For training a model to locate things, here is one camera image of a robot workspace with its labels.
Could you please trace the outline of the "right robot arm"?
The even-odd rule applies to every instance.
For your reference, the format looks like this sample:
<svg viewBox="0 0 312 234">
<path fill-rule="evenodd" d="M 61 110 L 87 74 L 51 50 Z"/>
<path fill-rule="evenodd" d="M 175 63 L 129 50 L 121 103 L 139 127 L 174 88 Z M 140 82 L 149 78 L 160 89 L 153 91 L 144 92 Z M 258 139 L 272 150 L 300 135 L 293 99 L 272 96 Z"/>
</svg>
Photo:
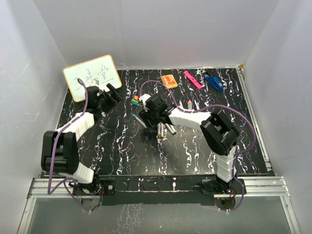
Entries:
<svg viewBox="0 0 312 234">
<path fill-rule="evenodd" d="M 139 116 L 148 127 L 163 123 L 201 131 L 216 156 L 218 189 L 225 194 L 234 189 L 234 154 L 238 130 L 222 111 L 196 112 L 180 106 L 168 106 L 158 95 L 144 94 L 139 101 L 143 104 Z"/>
</svg>

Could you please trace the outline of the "black mounting base bar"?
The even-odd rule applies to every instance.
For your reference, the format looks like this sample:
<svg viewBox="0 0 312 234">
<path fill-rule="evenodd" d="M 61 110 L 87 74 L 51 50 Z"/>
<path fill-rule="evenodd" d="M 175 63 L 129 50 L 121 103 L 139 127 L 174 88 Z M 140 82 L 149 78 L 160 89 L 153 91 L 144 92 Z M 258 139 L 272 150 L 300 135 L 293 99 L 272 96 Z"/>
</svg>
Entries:
<svg viewBox="0 0 312 234">
<path fill-rule="evenodd" d="M 243 179 L 229 183 L 215 175 L 95 176 L 90 184 L 72 185 L 75 195 L 95 195 L 103 206 L 119 204 L 195 204 L 214 206 L 215 197 L 245 195 Z"/>
</svg>

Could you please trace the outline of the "orange spiral notebook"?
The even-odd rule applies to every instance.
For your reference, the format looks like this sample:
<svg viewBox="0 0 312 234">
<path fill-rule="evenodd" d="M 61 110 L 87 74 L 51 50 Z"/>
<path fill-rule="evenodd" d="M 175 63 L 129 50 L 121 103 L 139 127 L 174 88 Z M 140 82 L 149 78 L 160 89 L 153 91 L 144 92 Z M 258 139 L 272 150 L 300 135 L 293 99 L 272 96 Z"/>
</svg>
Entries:
<svg viewBox="0 0 312 234">
<path fill-rule="evenodd" d="M 173 88 L 178 87 L 178 83 L 173 75 L 162 76 L 161 81 L 168 89 L 173 89 Z"/>
</svg>

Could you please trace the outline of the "blue stapler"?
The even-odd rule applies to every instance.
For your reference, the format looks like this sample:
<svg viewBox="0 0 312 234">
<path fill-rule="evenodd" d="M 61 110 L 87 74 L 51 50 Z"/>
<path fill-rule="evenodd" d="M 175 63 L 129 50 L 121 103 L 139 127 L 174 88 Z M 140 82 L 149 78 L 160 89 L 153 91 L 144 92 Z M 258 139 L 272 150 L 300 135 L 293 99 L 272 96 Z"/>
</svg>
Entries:
<svg viewBox="0 0 312 234">
<path fill-rule="evenodd" d="M 223 91 L 223 85 L 216 76 L 212 76 L 208 72 L 205 72 L 204 79 L 219 92 Z"/>
</svg>

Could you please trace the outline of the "pink utility knife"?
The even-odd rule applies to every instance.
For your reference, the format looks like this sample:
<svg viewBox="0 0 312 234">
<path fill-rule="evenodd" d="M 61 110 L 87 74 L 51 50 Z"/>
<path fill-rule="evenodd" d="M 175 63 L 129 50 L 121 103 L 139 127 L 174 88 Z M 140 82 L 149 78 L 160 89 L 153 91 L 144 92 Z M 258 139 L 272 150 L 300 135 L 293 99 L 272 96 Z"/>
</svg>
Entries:
<svg viewBox="0 0 312 234">
<path fill-rule="evenodd" d="M 201 89 L 202 86 L 200 85 L 200 83 L 195 79 L 195 77 L 193 77 L 188 71 L 184 71 L 183 74 L 185 75 L 185 77 L 197 88 L 197 89 Z"/>
</svg>

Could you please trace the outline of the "aluminium frame rail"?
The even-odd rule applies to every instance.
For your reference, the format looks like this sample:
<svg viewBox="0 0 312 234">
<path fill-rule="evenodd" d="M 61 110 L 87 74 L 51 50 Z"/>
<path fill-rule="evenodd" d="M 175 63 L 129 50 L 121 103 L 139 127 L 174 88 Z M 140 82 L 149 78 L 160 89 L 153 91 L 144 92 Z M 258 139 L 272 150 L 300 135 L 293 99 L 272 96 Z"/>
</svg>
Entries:
<svg viewBox="0 0 312 234">
<path fill-rule="evenodd" d="M 269 177 L 245 177 L 246 193 L 245 197 L 260 197 L 260 196 L 290 196 L 288 187 L 282 176 Z M 69 198 L 68 191 L 73 193 L 73 189 L 66 189 L 61 184 L 51 195 L 47 193 L 48 179 L 33 179 L 29 189 L 27 198 Z"/>
</svg>

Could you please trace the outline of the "small whiteboard with writing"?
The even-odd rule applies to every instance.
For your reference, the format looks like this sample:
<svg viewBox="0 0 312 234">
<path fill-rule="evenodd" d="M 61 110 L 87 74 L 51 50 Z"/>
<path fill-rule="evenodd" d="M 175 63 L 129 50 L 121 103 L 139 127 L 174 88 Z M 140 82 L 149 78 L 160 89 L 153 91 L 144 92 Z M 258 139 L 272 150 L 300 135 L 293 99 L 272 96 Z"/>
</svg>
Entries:
<svg viewBox="0 0 312 234">
<path fill-rule="evenodd" d="M 90 86 L 92 80 L 98 79 L 101 89 L 106 92 L 109 92 L 106 87 L 108 83 L 111 83 L 116 89 L 122 87 L 121 79 L 111 55 L 104 55 L 65 67 L 63 75 L 74 102 L 85 100 L 85 90 L 79 84 L 79 79 L 83 81 L 86 87 Z"/>
</svg>

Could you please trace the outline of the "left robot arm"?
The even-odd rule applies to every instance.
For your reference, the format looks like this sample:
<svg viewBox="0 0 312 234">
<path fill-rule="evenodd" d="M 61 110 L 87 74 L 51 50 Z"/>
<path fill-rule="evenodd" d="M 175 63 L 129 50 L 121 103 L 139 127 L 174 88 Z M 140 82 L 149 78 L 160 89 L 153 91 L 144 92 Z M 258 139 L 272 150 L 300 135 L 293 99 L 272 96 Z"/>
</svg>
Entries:
<svg viewBox="0 0 312 234">
<path fill-rule="evenodd" d="M 77 141 L 91 129 L 102 114 L 107 114 L 122 99 L 121 93 L 110 83 L 108 92 L 98 86 L 85 87 L 85 101 L 76 115 L 64 126 L 43 135 L 41 168 L 49 175 L 58 174 L 84 184 L 91 195 L 100 191 L 101 183 L 94 170 L 79 161 Z"/>
</svg>

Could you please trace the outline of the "teal cap white marker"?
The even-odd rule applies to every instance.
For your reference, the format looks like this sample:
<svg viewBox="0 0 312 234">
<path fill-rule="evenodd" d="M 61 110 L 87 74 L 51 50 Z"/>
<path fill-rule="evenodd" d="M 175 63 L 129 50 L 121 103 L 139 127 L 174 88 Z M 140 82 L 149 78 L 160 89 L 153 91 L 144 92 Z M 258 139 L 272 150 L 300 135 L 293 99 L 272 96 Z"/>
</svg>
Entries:
<svg viewBox="0 0 312 234">
<path fill-rule="evenodd" d="M 135 114 L 133 114 L 133 117 L 135 118 L 135 120 L 142 125 L 145 129 L 148 129 L 148 127 L 146 126 L 146 124 Z"/>
</svg>

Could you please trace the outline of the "orange highlighter marker body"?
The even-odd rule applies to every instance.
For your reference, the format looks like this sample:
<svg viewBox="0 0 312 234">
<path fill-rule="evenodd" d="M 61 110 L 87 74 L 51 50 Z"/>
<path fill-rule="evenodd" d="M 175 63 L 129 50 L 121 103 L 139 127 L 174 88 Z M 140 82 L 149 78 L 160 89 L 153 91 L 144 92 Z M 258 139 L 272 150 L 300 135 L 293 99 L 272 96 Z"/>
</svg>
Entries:
<svg viewBox="0 0 312 234">
<path fill-rule="evenodd" d="M 192 104 L 191 100 L 188 100 L 187 105 L 188 105 L 188 110 L 192 110 L 193 109 L 193 104 Z"/>
</svg>

